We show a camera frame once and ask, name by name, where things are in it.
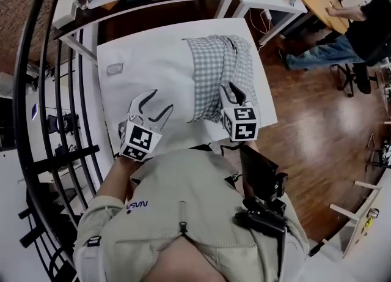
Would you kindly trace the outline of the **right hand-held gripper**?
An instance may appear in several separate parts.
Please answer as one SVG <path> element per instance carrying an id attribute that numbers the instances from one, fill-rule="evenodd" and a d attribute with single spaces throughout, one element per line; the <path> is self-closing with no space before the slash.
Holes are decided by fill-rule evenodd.
<path id="1" fill-rule="evenodd" d="M 260 119 L 255 112 L 251 94 L 233 82 L 229 82 L 228 88 L 230 94 L 225 86 L 220 85 L 219 88 L 223 127 L 234 142 L 256 140 Z"/>

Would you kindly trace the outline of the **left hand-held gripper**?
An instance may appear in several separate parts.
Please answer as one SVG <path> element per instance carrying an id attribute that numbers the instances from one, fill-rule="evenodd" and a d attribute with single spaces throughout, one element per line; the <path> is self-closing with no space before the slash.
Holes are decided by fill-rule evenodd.
<path id="1" fill-rule="evenodd" d="M 119 123 L 119 155 L 135 161 L 144 161 L 158 145 L 162 135 L 155 130 L 162 130 L 174 105 L 165 107 L 156 117 L 150 117 L 142 111 L 143 106 L 153 98 L 157 89 L 150 89 L 135 97 L 130 103 L 128 119 Z"/>

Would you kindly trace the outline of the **grey checked pillowcase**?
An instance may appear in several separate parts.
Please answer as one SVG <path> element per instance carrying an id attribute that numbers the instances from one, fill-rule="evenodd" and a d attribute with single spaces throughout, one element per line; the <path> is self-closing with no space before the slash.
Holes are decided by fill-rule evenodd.
<path id="1" fill-rule="evenodd" d="M 258 107 L 250 43 L 238 35 L 187 38 L 194 64 L 194 116 L 191 122 L 221 121 L 220 86 L 232 82 Z"/>

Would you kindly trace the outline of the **white pillow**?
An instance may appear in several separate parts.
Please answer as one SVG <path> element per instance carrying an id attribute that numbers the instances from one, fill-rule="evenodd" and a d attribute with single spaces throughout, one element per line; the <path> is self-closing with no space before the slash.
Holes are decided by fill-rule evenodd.
<path id="1" fill-rule="evenodd" d="M 126 119 L 131 101 L 145 91 L 156 94 L 143 111 L 156 117 L 167 106 L 174 110 L 162 130 L 163 145 L 188 146 L 218 139 L 218 126 L 193 122 L 195 111 L 194 63 L 187 41 L 167 45 L 143 41 L 135 45 L 118 41 L 97 49 L 104 114 L 115 152 L 120 149 L 118 125 Z"/>

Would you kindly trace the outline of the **person's left forearm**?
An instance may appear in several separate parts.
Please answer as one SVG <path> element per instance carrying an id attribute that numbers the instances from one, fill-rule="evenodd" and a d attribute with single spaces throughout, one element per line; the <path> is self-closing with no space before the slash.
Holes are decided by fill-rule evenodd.
<path id="1" fill-rule="evenodd" d="M 141 162 L 119 156 L 97 191 L 97 196 L 110 196 L 119 199 L 123 203 L 130 200 L 138 186 L 137 183 L 132 181 L 131 177 L 142 165 Z"/>

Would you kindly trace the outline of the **person's right forearm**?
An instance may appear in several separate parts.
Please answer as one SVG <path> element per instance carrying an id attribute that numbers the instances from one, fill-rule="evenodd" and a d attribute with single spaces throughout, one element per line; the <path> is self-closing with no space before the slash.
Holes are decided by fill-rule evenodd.
<path id="1" fill-rule="evenodd" d="M 240 147 L 240 152 L 247 155 L 259 154 L 259 149 L 256 145 L 256 141 L 246 141 Z"/>

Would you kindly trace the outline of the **person's beige vest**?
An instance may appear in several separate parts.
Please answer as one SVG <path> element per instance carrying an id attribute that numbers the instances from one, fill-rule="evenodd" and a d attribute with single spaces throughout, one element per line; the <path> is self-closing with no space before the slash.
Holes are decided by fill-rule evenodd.
<path id="1" fill-rule="evenodd" d="M 96 195 L 78 226 L 79 282 L 297 282 L 309 243 L 289 197 L 284 236 L 244 228 L 235 214 L 252 190 L 234 174 L 223 156 L 186 149 L 144 163 L 130 200 Z"/>

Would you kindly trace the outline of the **black metal railing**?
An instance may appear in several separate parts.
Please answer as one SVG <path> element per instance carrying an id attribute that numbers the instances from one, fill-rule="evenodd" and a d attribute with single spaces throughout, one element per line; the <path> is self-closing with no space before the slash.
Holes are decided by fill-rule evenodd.
<path id="1" fill-rule="evenodd" d="M 103 175 L 86 87 L 97 67 L 84 26 L 54 27 L 65 0 L 33 0 L 21 32 L 13 82 L 13 128 L 27 194 L 23 247 L 35 247 L 49 282 L 79 282 L 76 228 Z"/>

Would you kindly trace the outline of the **dark-top table white legs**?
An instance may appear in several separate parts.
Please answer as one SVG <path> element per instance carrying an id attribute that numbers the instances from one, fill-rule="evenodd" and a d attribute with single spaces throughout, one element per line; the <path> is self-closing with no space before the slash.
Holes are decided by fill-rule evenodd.
<path id="1" fill-rule="evenodd" d="M 68 45 L 75 50 L 76 53 L 82 57 L 88 59 L 93 64 L 97 64 L 96 52 L 88 49 L 83 43 L 82 39 L 78 39 L 73 34 L 81 34 L 82 30 L 90 25 L 98 24 L 101 21 L 108 20 L 110 18 L 130 13 L 140 9 L 146 9 L 154 6 L 160 6 L 164 4 L 172 4 L 177 2 L 196 1 L 196 0 L 120 0 L 111 10 L 106 10 L 102 7 L 86 10 L 78 10 L 76 13 L 75 21 L 63 26 L 60 29 L 55 30 L 54 38 L 62 41 L 62 43 Z M 223 18 L 230 7 L 232 0 L 218 0 L 219 6 L 215 13 L 215 18 Z"/>

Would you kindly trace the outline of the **black office chair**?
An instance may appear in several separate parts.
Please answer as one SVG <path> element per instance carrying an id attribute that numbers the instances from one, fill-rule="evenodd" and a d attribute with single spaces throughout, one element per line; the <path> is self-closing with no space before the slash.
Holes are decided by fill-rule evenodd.
<path id="1" fill-rule="evenodd" d="M 371 94 L 371 81 L 375 81 L 379 86 L 378 78 L 376 75 L 369 76 L 368 68 L 375 66 L 378 62 L 391 56 L 391 38 L 386 40 L 379 48 L 377 48 L 369 58 L 363 63 L 353 63 L 352 68 L 348 64 L 345 67 L 341 65 L 332 65 L 337 68 L 337 72 L 344 74 L 345 81 L 341 86 L 337 87 L 338 91 L 344 91 L 346 86 L 349 86 L 350 93 L 347 94 L 349 98 L 354 96 L 353 83 L 357 85 L 358 90 L 363 94 Z"/>

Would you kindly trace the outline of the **white box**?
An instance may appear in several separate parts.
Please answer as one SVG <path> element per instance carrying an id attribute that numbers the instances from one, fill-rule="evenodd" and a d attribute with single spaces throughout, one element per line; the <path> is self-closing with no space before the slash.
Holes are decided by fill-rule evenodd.
<path id="1" fill-rule="evenodd" d="M 52 22 L 52 25 L 56 29 L 60 29 L 75 20 L 77 10 L 75 1 L 76 0 L 58 0 Z"/>

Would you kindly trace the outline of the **black clamp mount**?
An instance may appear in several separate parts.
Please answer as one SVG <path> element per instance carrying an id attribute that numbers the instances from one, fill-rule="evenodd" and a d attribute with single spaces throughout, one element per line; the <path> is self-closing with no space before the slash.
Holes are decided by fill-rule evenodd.
<path id="1" fill-rule="evenodd" d="M 273 211 L 255 197 L 244 198 L 243 206 L 246 209 L 235 214 L 235 221 L 238 225 L 270 237 L 285 235 L 287 226 L 283 215 Z"/>

